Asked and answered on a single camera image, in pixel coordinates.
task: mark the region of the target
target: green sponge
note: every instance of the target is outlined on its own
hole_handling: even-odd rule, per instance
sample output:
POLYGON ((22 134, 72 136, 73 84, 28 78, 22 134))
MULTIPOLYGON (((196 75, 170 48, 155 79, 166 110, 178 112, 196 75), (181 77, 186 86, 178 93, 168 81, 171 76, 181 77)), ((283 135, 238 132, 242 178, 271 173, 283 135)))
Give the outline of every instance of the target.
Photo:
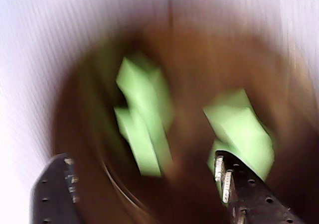
POLYGON ((123 59, 116 83, 128 103, 128 109, 115 108, 120 133, 141 174, 161 176, 171 163, 164 129, 171 124, 172 108, 165 79, 160 69, 136 54, 123 59))
POLYGON ((273 144, 258 121, 245 91, 224 94, 204 112, 218 138, 208 160, 212 172, 215 152, 223 150, 237 156, 265 180, 275 158, 273 144))

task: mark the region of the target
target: black metal piece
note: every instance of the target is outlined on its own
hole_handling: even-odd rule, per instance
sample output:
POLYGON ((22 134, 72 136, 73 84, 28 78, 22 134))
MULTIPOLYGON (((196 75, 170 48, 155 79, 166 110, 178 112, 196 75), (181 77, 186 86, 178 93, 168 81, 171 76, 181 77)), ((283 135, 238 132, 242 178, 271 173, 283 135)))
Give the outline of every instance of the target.
MULTIPOLYGON (((305 224, 242 161, 225 151, 216 157, 223 160, 220 184, 232 224, 305 224)), ((55 156, 34 187, 32 224, 83 224, 74 205, 76 181, 72 159, 55 156)))
POLYGON ((241 160, 228 152, 223 157, 222 185, 231 171, 228 209, 234 224, 305 224, 290 208, 283 205, 266 184, 241 160))
POLYGON ((73 172, 67 154, 53 157, 33 189, 32 224, 83 224, 74 205, 73 172))

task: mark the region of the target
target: hole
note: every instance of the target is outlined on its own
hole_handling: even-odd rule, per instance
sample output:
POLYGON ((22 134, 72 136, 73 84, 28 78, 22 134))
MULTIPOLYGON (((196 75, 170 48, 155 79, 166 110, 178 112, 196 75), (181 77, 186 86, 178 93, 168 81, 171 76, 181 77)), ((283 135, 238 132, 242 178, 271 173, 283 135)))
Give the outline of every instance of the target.
POLYGON ((50 219, 50 218, 46 218, 46 219, 43 220, 43 223, 44 223, 44 224, 50 223, 50 222, 51 222, 51 219, 50 219))
POLYGON ((274 200, 272 200, 271 198, 266 198, 266 202, 269 203, 269 204, 271 204, 271 203, 274 202, 274 200))
POLYGON ((249 179, 249 180, 248 180, 248 183, 250 183, 251 185, 255 184, 255 182, 256 182, 256 181, 255 181, 254 179, 249 179))

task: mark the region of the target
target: white surface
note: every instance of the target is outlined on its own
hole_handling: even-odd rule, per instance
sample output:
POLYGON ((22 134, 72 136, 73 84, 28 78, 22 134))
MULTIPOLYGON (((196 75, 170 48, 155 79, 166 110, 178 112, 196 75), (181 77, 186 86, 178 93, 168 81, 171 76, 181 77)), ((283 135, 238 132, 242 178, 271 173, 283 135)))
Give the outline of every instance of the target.
MULTIPOLYGON (((187 9, 196 1, 173 4, 187 9)), ((319 0, 200 1, 215 15, 248 13, 272 26, 278 32, 270 35, 274 43, 292 36, 318 80, 319 0)), ((50 157, 51 112, 70 68, 65 61, 100 34, 160 16, 167 4, 167 0, 0 0, 1 224, 29 223, 29 193, 50 157), (132 16, 133 10, 139 11, 138 18, 132 16)))

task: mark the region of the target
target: green object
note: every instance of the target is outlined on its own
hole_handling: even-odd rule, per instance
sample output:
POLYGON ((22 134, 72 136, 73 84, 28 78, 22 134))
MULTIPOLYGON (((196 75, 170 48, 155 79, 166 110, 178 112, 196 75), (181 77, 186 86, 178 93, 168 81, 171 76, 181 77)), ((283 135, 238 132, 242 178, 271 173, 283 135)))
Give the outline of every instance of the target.
POLYGON ((204 112, 218 138, 207 163, 212 172, 215 152, 223 150, 237 156, 265 180, 275 158, 273 144, 245 91, 224 94, 204 112))
POLYGON ((137 54, 123 59, 116 83, 128 103, 128 109, 115 108, 120 133, 141 174, 161 176, 161 169, 171 162, 164 130, 172 121, 165 79, 159 68, 137 54))

